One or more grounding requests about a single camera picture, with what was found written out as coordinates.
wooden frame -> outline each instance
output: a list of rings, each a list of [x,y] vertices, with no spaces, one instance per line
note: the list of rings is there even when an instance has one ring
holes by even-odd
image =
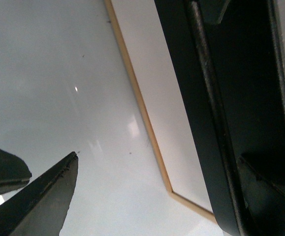
[[[148,132],[148,135],[150,138],[150,142],[152,144],[152,147],[153,147],[153,150],[155,153],[155,157],[156,157],[157,162],[158,162],[159,170],[161,172],[162,179],[163,179],[165,188],[166,188],[169,196],[172,197],[173,199],[177,200],[178,202],[182,203],[183,205],[187,206],[191,210],[195,211],[199,215],[207,218],[211,222],[217,223],[214,215],[211,212],[209,212],[208,210],[202,208],[201,206],[189,201],[188,199],[184,198],[183,196],[179,195],[178,193],[174,192],[172,185],[171,185],[171,182],[170,182],[170,179],[169,179],[169,176],[168,176],[167,171],[166,171],[166,167],[165,167],[162,155],[161,155],[161,151],[160,151],[159,146],[158,146],[158,142],[157,142],[155,133],[153,131],[152,124],[151,124],[150,119],[149,119],[149,115],[148,115],[148,112],[147,112],[147,109],[146,109],[146,106],[145,106],[145,103],[144,103],[144,100],[143,100],[143,97],[142,97],[142,94],[141,94],[141,91],[139,88],[139,84],[137,82],[137,78],[136,78],[130,57],[129,57],[128,50],[127,50],[127,47],[126,47],[121,29],[120,29],[120,26],[118,24],[118,20],[117,20],[115,11],[114,11],[113,3],[111,0],[104,0],[104,1],[105,1],[105,6],[107,9],[113,30],[114,30],[114,34],[115,34],[118,46],[119,46],[121,54],[122,54],[122,58],[124,60],[124,64],[125,64],[131,85],[133,87],[133,90],[134,90],[134,93],[135,93],[135,96],[137,99],[137,103],[138,103],[142,118],[144,120],[146,129],[147,129],[147,132]]]

